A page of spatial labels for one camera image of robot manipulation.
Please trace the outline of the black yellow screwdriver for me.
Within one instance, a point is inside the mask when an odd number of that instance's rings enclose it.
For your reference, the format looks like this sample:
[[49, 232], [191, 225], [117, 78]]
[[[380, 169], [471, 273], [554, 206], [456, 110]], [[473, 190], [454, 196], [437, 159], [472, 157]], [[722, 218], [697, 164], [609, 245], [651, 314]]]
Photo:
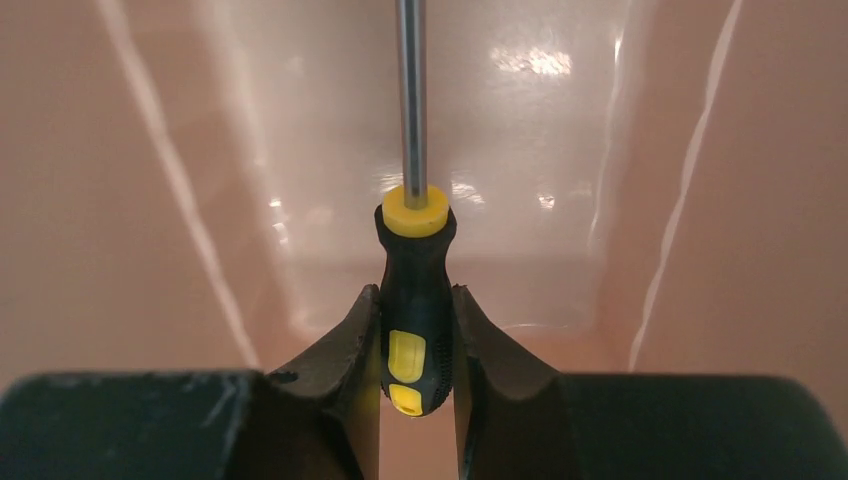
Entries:
[[422, 417], [437, 410], [452, 388], [454, 310], [446, 257], [457, 224], [447, 195], [428, 182], [425, 4], [398, 1], [395, 7], [402, 180], [375, 211], [386, 253], [379, 300], [382, 390], [399, 412]]

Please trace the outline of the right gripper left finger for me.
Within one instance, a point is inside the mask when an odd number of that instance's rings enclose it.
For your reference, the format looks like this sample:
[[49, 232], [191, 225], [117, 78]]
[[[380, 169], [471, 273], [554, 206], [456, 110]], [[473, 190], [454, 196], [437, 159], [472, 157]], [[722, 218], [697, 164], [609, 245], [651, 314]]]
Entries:
[[1, 398], [5, 479], [375, 479], [378, 290], [296, 358], [249, 369], [49, 372]]

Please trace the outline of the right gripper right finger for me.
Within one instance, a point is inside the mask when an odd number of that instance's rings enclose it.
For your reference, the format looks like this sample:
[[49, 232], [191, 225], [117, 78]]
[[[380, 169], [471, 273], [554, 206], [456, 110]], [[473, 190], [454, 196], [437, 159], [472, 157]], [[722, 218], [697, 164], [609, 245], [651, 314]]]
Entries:
[[781, 377], [560, 372], [452, 290], [462, 479], [843, 479], [819, 401]]

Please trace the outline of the pink plastic bin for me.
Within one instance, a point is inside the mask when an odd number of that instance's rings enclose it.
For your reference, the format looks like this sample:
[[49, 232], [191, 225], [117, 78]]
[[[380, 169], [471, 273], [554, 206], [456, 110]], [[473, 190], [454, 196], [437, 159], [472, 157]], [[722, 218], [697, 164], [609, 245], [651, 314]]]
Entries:
[[[382, 390], [392, 1], [1, 5], [1, 398], [270, 373], [378, 290], [375, 479], [462, 479]], [[430, 1], [452, 290], [560, 372], [762, 375], [847, 449], [847, 5]]]

